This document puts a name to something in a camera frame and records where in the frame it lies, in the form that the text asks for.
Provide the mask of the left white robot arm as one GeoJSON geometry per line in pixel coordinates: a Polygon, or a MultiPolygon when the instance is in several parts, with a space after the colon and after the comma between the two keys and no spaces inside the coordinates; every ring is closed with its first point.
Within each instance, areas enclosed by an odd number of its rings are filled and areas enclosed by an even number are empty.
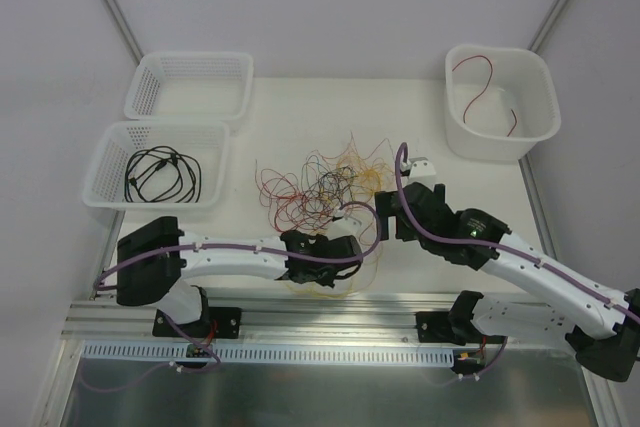
{"type": "Polygon", "coordinates": [[[153,307],[155,337],[176,337],[171,327],[176,324],[191,337],[235,339],[238,329],[229,322],[240,319],[240,310],[211,308],[205,290],[192,279],[245,276],[334,287],[362,265],[355,258],[362,253],[356,238],[360,227],[360,221],[346,216],[333,219],[324,234],[290,230],[276,237],[225,240],[186,232],[176,217],[162,216],[118,241],[119,263],[153,254],[117,272],[116,302],[153,307]]]}

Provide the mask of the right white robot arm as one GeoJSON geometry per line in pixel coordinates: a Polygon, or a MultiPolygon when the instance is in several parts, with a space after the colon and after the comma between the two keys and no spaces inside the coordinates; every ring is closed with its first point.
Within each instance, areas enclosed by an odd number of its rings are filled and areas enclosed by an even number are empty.
{"type": "Polygon", "coordinates": [[[502,279],[538,300],[516,304],[464,290],[447,313],[428,317],[427,335],[457,345],[484,338],[543,343],[602,378],[629,379],[639,360],[638,290],[589,280],[482,210],[453,211],[441,184],[411,183],[375,194],[374,202],[383,222],[395,221],[396,239],[416,241],[453,265],[502,279]]]}

